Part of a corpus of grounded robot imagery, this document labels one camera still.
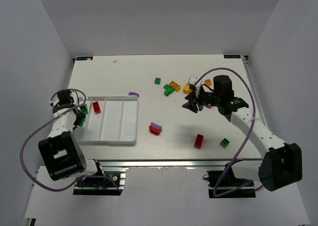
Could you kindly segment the green 2x3 lego brick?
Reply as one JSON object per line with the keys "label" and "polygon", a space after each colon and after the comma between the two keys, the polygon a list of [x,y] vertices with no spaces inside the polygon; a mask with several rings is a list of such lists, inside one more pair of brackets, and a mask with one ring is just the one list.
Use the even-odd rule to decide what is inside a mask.
{"label": "green 2x3 lego brick", "polygon": [[87,104],[81,106],[81,107],[80,107],[80,110],[81,110],[81,112],[82,112],[84,115],[87,115],[87,114],[88,114],[88,106],[87,106]]}

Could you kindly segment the red sloped lego brick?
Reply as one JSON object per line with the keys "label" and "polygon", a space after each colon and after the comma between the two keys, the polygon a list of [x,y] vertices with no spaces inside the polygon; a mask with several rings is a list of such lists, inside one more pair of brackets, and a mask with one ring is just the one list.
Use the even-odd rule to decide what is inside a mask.
{"label": "red sloped lego brick", "polygon": [[95,114],[99,114],[101,112],[100,105],[99,105],[98,101],[93,102],[92,106],[93,106],[93,110],[94,110]]}

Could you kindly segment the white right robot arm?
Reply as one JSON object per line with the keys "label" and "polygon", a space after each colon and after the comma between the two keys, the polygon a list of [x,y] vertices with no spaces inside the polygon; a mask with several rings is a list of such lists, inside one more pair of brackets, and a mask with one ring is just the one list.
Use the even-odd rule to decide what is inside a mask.
{"label": "white right robot arm", "polygon": [[249,105],[234,95],[229,76],[214,77],[214,89],[209,92],[202,85],[196,85],[197,79],[194,75],[189,78],[191,91],[182,107],[194,113],[202,111],[204,106],[216,107],[222,116],[243,132],[261,155],[260,160],[236,159],[225,174],[228,179],[258,181],[269,191],[302,180],[301,148],[296,143],[286,143],[258,121]]}

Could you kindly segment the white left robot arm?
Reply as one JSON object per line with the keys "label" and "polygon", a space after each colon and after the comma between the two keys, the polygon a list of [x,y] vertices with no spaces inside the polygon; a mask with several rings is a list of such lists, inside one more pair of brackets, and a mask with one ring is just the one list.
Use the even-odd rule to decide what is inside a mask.
{"label": "white left robot arm", "polygon": [[85,158],[73,135],[73,129],[85,115],[72,107],[72,103],[53,107],[53,115],[58,119],[54,121],[48,137],[38,144],[44,164],[54,181],[70,176],[104,176],[100,163]]}

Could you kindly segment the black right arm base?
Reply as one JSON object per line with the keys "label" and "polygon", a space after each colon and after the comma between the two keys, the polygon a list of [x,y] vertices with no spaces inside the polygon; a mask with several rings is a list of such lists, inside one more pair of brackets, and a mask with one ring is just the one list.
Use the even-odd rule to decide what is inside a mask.
{"label": "black right arm base", "polygon": [[[207,171],[207,173],[202,176],[203,180],[207,181],[208,183],[208,192],[209,192],[210,199],[215,198],[215,196],[213,195],[213,190],[221,174],[222,174],[222,171]],[[224,177],[224,179],[221,181],[219,187],[217,188],[216,194],[221,194],[226,191],[235,189],[248,182],[249,181],[246,179],[236,179],[233,176],[230,176],[227,174]],[[233,193],[221,196],[220,198],[234,199],[234,198],[255,198],[255,197],[256,197],[256,193],[254,191],[254,183],[251,182],[247,186],[242,187]]]}

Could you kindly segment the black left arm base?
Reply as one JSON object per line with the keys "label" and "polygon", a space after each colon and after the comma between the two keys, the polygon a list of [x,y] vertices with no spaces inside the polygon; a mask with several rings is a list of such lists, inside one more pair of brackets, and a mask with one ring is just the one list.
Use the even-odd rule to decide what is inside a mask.
{"label": "black left arm base", "polygon": [[120,196],[124,189],[126,172],[105,171],[107,178],[86,178],[77,182],[73,189],[73,195],[82,196]]}

